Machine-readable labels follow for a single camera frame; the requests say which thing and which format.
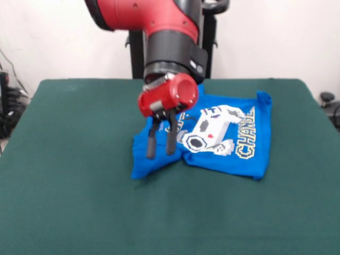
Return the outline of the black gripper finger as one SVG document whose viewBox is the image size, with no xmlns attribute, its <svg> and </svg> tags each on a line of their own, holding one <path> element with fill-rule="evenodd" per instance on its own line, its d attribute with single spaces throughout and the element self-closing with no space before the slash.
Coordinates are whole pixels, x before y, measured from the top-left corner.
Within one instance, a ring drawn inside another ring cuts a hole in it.
<svg viewBox="0 0 340 255">
<path fill-rule="evenodd" d="M 174 109 L 168 111 L 167 120 L 169 122 L 169 132 L 167 135 L 166 153 L 170 156 L 174 154 L 176 149 L 177 119 Z"/>
<path fill-rule="evenodd" d="M 161 119 L 153 117 L 152 118 L 152 126 L 149 129 L 148 134 L 148 145 L 147 145 L 147 159 L 154 159 L 156 155 L 156 132 L 159 130 L 159 126 L 161 124 Z"/>
</svg>

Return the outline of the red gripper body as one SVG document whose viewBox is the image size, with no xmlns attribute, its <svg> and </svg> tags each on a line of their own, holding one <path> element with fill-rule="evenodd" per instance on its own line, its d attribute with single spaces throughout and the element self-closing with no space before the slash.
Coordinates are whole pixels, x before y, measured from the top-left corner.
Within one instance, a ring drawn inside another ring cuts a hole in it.
<svg viewBox="0 0 340 255">
<path fill-rule="evenodd" d="M 138 107 L 144 117 L 160 115 L 172 109 L 179 113 L 192 108 L 198 98 L 198 85 L 190 75 L 167 73 L 143 85 Z"/>
</svg>

